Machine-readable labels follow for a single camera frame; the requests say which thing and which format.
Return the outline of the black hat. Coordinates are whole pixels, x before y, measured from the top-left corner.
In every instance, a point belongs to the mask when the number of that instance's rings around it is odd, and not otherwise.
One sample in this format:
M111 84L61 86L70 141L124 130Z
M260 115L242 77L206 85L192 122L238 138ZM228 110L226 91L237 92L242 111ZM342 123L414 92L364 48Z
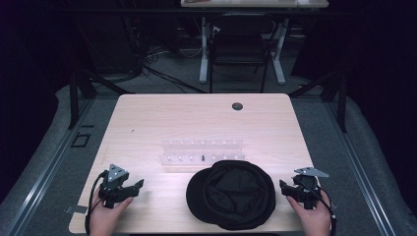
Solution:
M186 202L200 221L225 230L249 230L266 223L274 212L275 187L259 166L222 160L191 178Z

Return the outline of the person's left hand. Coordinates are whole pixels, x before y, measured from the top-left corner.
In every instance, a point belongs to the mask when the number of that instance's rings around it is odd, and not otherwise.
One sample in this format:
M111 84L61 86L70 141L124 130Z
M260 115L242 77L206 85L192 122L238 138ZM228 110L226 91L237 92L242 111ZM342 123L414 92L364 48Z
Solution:
M114 208L107 208L100 201L98 193L99 190L96 190L92 198L95 208L89 218L89 236L111 236L122 212L134 199L130 197Z

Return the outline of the clear acrylic rack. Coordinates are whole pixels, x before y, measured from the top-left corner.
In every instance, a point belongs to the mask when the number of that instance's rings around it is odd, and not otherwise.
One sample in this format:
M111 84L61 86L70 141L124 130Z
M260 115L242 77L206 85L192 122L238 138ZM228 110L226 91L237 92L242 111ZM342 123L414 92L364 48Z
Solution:
M168 140L162 147L159 160L168 166L212 165L221 160L246 158L242 140Z

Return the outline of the black metal frame stand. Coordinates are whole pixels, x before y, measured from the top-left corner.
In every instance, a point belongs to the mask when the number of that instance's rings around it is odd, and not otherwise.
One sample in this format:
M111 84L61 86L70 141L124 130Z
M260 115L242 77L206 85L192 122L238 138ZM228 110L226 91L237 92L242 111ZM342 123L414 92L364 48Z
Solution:
M98 73L94 73L89 70L74 71L70 77L69 89L70 89L70 110L71 119L68 129L71 130L79 121L79 91L86 99L95 99L97 91L93 87L93 83L99 83L106 88L115 91L119 95L132 94L131 91L127 91L123 88L116 86L115 84L107 81Z
M342 72L331 72L317 80L301 86L300 88L291 92L289 96L291 98L298 97L317 86L324 87L320 95L322 102L332 102L335 96L338 95L336 122L341 131L346 133L347 130L345 125L345 115L347 102L347 76Z

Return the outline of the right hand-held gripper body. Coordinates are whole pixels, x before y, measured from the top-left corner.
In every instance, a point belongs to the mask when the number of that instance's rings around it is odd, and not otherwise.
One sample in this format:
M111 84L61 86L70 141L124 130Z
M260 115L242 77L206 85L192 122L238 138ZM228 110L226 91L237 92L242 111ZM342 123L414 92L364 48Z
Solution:
M313 209L322 199L319 177L328 178L329 175L315 167L295 169L292 178L295 185L292 198L304 205L304 209Z

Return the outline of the black chair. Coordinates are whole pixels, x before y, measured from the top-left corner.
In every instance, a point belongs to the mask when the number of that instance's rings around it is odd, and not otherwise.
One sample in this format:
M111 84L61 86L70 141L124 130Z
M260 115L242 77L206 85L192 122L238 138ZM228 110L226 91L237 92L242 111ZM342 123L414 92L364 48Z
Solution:
M262 13L227 13L211 24L208 54L208 90L213 92L215 66L264 68L260 92L264 91L271 44L277 32L273 16Z

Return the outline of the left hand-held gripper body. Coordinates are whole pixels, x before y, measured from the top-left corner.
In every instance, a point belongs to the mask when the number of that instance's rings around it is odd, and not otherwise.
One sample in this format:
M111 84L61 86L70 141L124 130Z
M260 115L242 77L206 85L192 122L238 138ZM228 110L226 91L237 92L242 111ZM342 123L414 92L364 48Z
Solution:
M116 203L122 203L127 198L124 190L131 187L123 187L123 183L129 178L129 172L125 169L111 164L105 172L104 180L99 187L99 197L103 200L104 206L114 208Z

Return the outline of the white-legged desk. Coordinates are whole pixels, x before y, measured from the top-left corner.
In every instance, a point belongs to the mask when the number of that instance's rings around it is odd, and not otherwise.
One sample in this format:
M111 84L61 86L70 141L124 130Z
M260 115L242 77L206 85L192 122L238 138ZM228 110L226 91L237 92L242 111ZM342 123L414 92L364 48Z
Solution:
M328 0L181 0L182 7L189 8L265 8L278 10L317 10L328 6ZM279 85L285 84L280 64L280 54L288 31L289 20L278 24L277 46L271 53L275 77Z

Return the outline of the person's right hand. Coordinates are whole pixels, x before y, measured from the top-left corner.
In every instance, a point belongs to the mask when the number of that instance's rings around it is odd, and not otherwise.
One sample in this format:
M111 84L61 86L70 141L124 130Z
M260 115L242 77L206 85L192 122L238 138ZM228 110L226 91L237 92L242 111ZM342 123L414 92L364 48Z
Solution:
M292 197L286 199L299 216L305 236L329 236L330 213L323 203L318 202L314 209L304 209Z

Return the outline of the aluminium floor rail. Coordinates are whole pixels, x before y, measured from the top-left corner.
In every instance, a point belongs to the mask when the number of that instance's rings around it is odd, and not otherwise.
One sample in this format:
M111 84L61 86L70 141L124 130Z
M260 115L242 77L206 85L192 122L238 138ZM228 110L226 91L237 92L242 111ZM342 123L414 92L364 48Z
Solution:
M390 220L387 217L387 212L378 197L375 189L366 174L366 171L359 159L359 155L351 143L349 135L344 133L339 127L336 118L336 108L331 103L324 103L324 108L329 116L329 119L341 139L343 146L347 152L347 161L349 163L351 172L361 190L362 196L368 206L368 209L374 218L374 221L379 229L381 236L398 236L392 227Z
M81 103L80 120L67 128L69 106L61 105L52 127L0 205L0 236L75 236L70 220L89 175L100 128L93 100Z

